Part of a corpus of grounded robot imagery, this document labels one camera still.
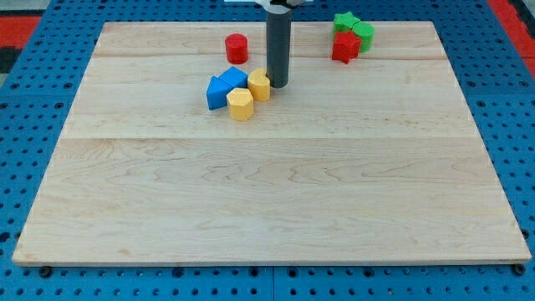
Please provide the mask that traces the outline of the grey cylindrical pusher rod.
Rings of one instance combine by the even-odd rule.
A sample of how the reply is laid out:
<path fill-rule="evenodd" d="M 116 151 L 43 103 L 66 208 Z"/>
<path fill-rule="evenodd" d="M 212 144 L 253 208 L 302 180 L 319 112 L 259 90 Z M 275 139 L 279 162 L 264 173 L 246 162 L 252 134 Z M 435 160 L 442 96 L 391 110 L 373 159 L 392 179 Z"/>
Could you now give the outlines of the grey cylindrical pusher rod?
<path fill-rule="evenodd" d="M 282 5 L 266 6 L 267 76 L 271 86 L 288 84 L 292 11 Z"/>

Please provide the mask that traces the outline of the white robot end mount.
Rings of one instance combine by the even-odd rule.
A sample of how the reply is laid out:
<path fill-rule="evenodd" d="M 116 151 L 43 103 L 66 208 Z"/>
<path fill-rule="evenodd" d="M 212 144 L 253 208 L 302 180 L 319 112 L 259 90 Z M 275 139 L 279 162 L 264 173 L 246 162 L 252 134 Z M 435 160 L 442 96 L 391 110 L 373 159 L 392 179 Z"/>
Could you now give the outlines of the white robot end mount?
<path fill-rule="evenodd" d="M 302 5 L 312 5 L 313 0 L 223 0 L 223 3 L 227 6 L 278 5 L 295 8 Z"/>

